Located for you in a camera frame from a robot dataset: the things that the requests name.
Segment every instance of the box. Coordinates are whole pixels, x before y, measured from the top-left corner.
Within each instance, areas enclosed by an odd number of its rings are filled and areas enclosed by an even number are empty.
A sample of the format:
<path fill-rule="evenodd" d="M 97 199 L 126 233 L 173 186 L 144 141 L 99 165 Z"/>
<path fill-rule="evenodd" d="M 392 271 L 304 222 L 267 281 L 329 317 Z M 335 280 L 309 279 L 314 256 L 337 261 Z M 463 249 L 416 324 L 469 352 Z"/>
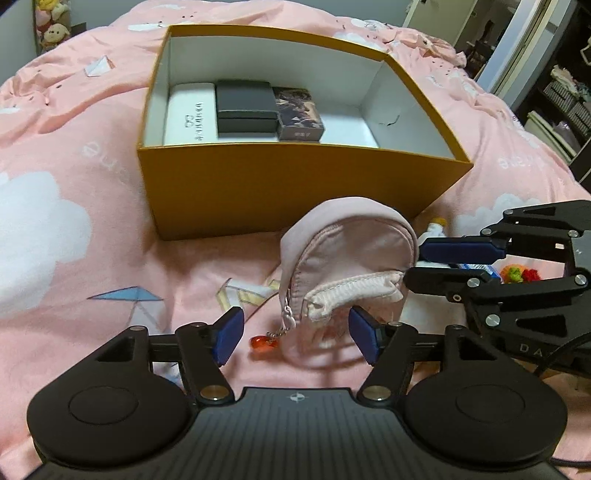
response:
<path fill-rule="evenodd" d="M 320 141 L 324 125 L 308 90 L 273 88 L 279 113 L 279 140 Z"/>
<path fill-rule="evenodd" d="M 208 144 L 164 145 L 170 89 L 226 79 L 307 89 L 324 125 L 320 142 L 219 134 Z M 251 25 L 169 27 L 137 151 L 165 240 L 278 231 L 327 199 L 355 195 L 412 219 L 472 167 L 387 53 Z"/>
<path fill-rule="evenodd" d="M 268 82 L 222 80 L 216 84 L 220 133 L 275 133 L 277 104 Z"/>

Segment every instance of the blue gripper pad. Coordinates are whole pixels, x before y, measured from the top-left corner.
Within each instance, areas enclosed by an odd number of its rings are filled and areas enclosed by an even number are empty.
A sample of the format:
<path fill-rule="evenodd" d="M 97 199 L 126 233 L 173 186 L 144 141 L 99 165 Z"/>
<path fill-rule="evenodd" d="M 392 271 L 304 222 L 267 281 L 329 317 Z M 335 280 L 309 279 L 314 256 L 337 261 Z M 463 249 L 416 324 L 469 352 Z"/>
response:
<path fill-rule="evenodd" d="M 506 257 L 505 250 L 490 242 L 459 241 L 455 238 L 428 238 L 420 249 L 422 258 L 436 263 L 492 265 Z"/>
<path fill-rule="evenodd" d="M 363 354 L 366 362 L 374 365 L 379 357 L 378 335 L 375 325 L 379 326 L 367 313 L 363 315 L 355 307 L 349 310 L 349 333 Z"/>
<path fill-rule="evenodd" d="M 239 307 L 232 307 L 212 325 L 212 328 L 217 331 L 212 355 L 221 367 L 226 364 L 244 334 L 244 312 Z"/>

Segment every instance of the red bead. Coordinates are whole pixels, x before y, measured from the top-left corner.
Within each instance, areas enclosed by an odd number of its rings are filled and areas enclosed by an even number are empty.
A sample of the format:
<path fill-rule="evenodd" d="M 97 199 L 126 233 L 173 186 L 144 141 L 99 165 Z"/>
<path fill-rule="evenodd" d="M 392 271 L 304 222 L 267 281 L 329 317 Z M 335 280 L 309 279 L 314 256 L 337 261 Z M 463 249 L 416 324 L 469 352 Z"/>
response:
<path fill-rule="evenodd" d="M 251 347 L 257 352 L 266 352 L 273 350 L 279 345 L 279 342 L 274 338 L 269 338 L 267 335 L 259 335 L 251 338 Z"/>

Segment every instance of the colorful crochet toy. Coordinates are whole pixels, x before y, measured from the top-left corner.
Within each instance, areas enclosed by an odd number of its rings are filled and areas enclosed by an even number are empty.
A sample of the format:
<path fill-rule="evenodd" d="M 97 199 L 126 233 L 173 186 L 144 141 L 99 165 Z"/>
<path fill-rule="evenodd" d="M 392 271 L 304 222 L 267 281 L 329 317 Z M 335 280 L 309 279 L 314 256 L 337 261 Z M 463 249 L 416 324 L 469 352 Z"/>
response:
<path fill-rule="evenodd" d="M 541 280 L 540 274 L 535 268 L 526 268 L 523 265 L 511 264 L 501 270 L 503 283 L 529 283 Z"/>

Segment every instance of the pink bedding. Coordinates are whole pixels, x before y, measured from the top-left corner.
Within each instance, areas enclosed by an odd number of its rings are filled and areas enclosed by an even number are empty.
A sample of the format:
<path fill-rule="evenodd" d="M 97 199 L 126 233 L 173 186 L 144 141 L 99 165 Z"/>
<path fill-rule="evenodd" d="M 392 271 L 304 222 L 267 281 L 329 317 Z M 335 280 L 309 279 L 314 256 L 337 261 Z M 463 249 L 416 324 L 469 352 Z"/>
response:
<path fill-rule="evenodd" d="M 41 387 L 130 324 L 156 333 L 212 322 L 228 278 L 260 285 L 277 274 L 278 233 L 169 243 L 155 235 L 135 142 L 163 27 L 180 22 L 273 25 L 387 49 L 475 163 L 415 220 L 419 233 L 434 216 L 449 220 L 450 235 L 466 235 L 509 207 L 590 198 L 501 100 L 466 77 L 463 55 L 445 42 L 278 0 L 141 3 L 34 60 L 0 88 L 0 471 L 8 480 L 39 463 L 25 412 Z M 545 277 L 561 274 L 559 265 L 536 266 Z M 89 299 L 128 287 L 140 288 L 119 301 Z M 279 355 L 252 357 L 248 339 L 277 327 L 278 312 L 272 299 L 249 317 L 223 369 L 237 394 L 244 385 L 359 387 L 369 370 L 363 363 L 310 370 Z M 566 374 L 548 381 L 570 409 L 557 455 L 591 459 L 589 393 Z"/>

